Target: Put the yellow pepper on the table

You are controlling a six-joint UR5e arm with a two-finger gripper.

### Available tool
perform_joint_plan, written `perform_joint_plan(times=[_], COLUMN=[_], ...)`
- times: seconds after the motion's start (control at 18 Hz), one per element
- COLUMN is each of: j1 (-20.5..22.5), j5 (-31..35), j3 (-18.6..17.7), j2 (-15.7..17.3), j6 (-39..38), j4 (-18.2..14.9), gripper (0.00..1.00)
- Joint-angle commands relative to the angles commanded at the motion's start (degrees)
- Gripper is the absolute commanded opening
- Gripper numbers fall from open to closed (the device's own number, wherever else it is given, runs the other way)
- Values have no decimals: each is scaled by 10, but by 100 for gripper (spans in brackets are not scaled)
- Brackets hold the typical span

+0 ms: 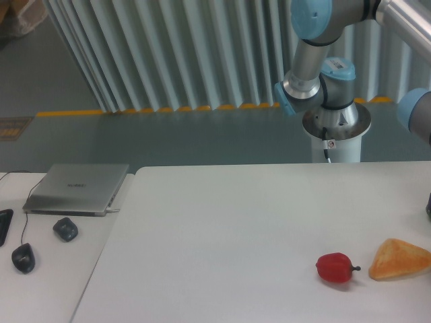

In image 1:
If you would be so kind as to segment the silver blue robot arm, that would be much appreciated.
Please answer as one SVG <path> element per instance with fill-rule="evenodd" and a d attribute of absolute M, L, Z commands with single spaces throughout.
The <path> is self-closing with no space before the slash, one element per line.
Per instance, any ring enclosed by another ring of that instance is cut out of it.
<path fill-rule="evenodd" d="M 319 143 L 360 137 L 371 124 L 367 109 L 354 103 L 354 65 L 327 56 L 345 27 L 375 20 L 430 60 L 430 10 L 419 1 L 293 1 L 290 10 L 299 41 L 275 92 L 288 114 L 307 110 L 304 130 Z"/>

